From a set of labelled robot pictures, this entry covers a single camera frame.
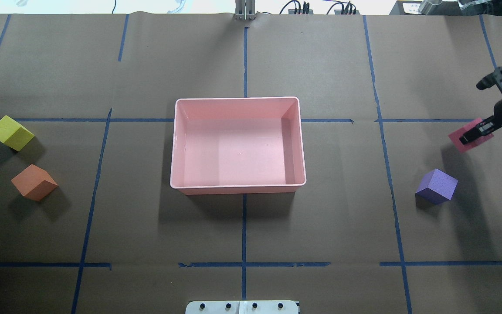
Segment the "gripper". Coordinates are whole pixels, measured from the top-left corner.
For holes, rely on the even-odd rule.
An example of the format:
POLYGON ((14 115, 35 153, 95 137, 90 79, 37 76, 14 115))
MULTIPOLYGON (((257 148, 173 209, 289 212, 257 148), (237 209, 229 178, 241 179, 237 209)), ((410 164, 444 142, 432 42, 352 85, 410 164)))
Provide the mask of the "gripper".
POLYGON ((502 100, 494 105, 494 115, 477 122, 468 131, 465 131, 458 140, 462 145, 476 143, 491 139, 493 133, 502 128, 502 100))

